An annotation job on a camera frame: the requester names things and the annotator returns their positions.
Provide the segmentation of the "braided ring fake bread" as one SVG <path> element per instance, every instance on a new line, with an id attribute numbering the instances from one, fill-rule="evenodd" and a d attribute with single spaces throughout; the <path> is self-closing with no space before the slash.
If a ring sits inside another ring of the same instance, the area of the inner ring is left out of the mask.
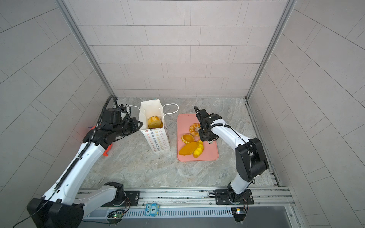
<path id="1" fill-rule="evenodd" d="M 194 137 L 199 137 L 199 130 L 201 129 L 201 125 L 199 123 L 193 123 L 190 128 L 189 132 Z"/>

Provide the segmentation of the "white printed paper bag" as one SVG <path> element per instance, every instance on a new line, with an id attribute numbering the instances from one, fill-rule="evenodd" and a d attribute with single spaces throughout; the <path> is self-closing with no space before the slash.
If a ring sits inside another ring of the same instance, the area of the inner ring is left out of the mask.
<path id="1" fill-rule="evenodd" d="M 169 115 L 169 113 L 165 113 L 163 111 L 163 108 L 168 105 L 169 104 L 162 105 L 159 99 L 154 99 L 142 102 L 140 107 L 136 106 L 136 108 L 139 110 L 138 120 L 143 123 L 140 132 L 145 136 L 153 152 L 170 150 L 170 143 L 165 122 L 165 116 Z M 147 120 L 152 116 L 158 116 L 162 119 L 162 128 L 148 128 Z"/>

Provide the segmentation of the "orange oval fake bread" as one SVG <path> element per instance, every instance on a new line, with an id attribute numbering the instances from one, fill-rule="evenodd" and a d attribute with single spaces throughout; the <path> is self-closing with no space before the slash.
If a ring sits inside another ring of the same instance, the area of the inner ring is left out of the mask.
<path id="1" fill-rule="evenodd" d="M 198 142 L 190 142 L 186 144 L 180 151 L 179 154 L 182 156 L 188 156 L 193 154 L 193 152 L 199 147 Z"/>

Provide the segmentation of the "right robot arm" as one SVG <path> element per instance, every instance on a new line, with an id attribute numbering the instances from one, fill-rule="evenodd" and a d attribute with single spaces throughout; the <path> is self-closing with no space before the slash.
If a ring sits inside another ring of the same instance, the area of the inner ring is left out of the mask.
<path id="1" fill-rule="evenodd" d="M 196 106 L 194 110 L 201 125 L 200 139 L 213 143 L 221 138 L 234 150 L 237 174 L 227 186 L 227 195 L 232 203 L 243 201 L 248 187 L 254 183 L 254 178 L 269 168 L 261 141 L 238 133 L 218 114 L 208 114 L 206 110 L 200 110 Z"/>

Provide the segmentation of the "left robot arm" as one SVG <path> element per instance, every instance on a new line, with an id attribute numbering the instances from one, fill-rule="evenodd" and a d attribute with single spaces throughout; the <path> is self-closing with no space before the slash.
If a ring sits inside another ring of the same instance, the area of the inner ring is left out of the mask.
<path id="1" fill-rule="evenodd" d="M 27 211 L 36 227 L 76 228 L 88 214 L 105 204 L 130 204 L 123 184 L 113 181 L 84 198 L 76 198 L 91 168 L 112 143 L 138 132 L 143 126 L 130 113 L 127 104 L 102 111 L 101 120 L 84 137 L 77 155 L 60 178 L 41 198 L 33 198 L 28 203 Z"/>

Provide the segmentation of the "small yellow fake bread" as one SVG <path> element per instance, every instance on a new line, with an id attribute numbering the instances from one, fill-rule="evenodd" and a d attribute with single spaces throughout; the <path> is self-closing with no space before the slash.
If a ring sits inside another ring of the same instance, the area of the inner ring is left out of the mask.
<path id="1" fill-rule="evenodd" d="M 198 158 L 204 151 L 203 142 L 201 140 L 198 140 L 197 142 L 198 142 L 198 147 L 193 152 L 193 157 L 194 158 Z"/>

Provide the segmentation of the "orange tart fake bread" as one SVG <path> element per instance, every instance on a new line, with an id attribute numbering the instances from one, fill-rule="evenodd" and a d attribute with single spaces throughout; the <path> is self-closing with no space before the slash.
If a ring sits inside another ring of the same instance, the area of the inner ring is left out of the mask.
<path id="1" fill-rule="evenodd" d="M 189 143 L 192 143 L 195 141 L 195 138 L 193 135 L 191 134 L 184 134 L 182 137 L 181 137 L 181 140 L 185 143 L 185 144 L 189 144 Z"/>

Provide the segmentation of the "pink plastic tray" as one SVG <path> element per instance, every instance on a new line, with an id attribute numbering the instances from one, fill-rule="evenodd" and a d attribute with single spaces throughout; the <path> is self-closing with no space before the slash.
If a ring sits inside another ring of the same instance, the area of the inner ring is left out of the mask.
<path id="1" fill-rule="evenodd" d="M 179 154 L 179 151 L 185 146 L 181 137 L 184 134 L 189 133 L 189 128 L 192 124 L 198 123 L 198 119 L 195 114 L 180 114 L 177 118 L 177 159 L 180 162 L 203 162 L 203 161 L 215 161 L 219 158 L 218 146 L 216 142 L 209 144 L 203 142 L 204 150 L 202 154 L 194 158 L 193 155 L 183 156 Z"/>

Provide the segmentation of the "red shark plush toy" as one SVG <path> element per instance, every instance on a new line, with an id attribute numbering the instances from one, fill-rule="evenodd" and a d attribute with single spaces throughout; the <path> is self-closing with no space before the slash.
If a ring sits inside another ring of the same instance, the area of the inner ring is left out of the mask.
<path id="1" fill-rule="evenodd" d="M 109 139 L 112 132 L 98 128 L 94 135 L 94 138 L 91 139 L 95 128 L 96 127 L 94 126 L 89 129 L 88 133 L 83 138 L 83 143 L 91 141 L 95 146 L 102 145 L 102 147 L 105 149 L 105 151 L 103 152 L 103 156 L 108 156 L 108 152 L 112 148 L 112 141 L 110 141 Z"/>

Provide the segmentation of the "right circuit board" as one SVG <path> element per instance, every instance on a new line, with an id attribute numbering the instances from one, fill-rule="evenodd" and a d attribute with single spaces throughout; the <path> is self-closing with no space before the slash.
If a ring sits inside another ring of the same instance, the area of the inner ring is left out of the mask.
<path id="1" fill-rule="evenodd" d="M 231 208 L 232 215 L 235 222 L 243 222 L 247 215 L 246 208 Z"/>

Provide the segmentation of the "circuit board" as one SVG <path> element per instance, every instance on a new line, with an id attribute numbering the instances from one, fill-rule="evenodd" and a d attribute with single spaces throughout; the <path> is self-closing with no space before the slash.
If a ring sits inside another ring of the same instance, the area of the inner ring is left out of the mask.
<path id="1" fill-rule="evenodd" d="M 124 216 L 125 211 L 124 210 L 116 210 L 112 211 L 108 214 L 108 219 L 122 219 Z"/>
<path id="2" fill-rule="evenodd" d="M 235 222 L 243 222 L 247 215 L 246 208 L 231 208 L 232 215 Z"/>

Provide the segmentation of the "blue owl number tag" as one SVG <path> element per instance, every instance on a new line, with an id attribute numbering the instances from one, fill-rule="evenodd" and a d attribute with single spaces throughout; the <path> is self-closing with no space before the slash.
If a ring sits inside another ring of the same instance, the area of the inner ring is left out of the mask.
<path id="1" fill-rule="evenodd" d="M 157 203 L 148 203 L 145 207 L 146 216 L 156 217 L 159 214 L 160 206 Z"/>

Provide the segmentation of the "left circuit board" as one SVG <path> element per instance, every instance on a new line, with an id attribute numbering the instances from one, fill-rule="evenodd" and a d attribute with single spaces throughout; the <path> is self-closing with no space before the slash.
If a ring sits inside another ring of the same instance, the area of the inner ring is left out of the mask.
<path id="1" fill-rule="evenodd" d="M 125 211 L 124 210 L 116 210 L 112 211 L 108 214 L 108 219 L 122 219 L 124 216 Z"/>

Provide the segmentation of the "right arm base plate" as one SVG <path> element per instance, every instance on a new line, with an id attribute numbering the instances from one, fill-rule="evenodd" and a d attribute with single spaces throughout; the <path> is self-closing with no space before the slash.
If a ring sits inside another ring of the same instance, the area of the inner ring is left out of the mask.
<path id="1" fill-rule="evenodd" d="M 250 189 L 238 196 L 240 201 L 233 201 L 227 189 L 215 190 L 214 198 L 217 205 L 253 205 L 254 199 Z"/>

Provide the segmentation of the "aluminium mounting rail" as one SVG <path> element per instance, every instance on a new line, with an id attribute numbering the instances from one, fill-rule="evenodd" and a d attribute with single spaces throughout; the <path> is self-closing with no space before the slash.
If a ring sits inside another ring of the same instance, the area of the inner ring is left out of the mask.
<path id="1" fill-rule="evenodd" d="M 217 205 L 214 191 L 224 188 L 135 188 L 126 191 L 140 191 L 138 205 L 132 206 L 102 206 L 87 215 L 85 221 L 113 223 L 108 219 L 110 212 L 124 210 L 123 219 L 159 219 L 159 218 L 224 218 L 233 217 L 231 208 L 246 208 L 247 212 L 258 207 L 283 207 L 288 214 L 292 213 L 294 199 L 287 187 L 254 187 L 252 191 L 253 205 Z M 160 206 L 156 217 L 146 216 L 145 207 L 148 203 L 157 203 Z"/>

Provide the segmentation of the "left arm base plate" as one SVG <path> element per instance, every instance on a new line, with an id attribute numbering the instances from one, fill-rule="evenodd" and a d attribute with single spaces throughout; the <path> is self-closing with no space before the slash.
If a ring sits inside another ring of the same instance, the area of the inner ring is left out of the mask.
<path id="1" fill-rule="evenodd" d="M 139 202 L 139 198 L 140 198 L 140 191 L 125 191 L 125 198 L 124 198 L 122 207 L 137 206 L 138 202 Z"/>

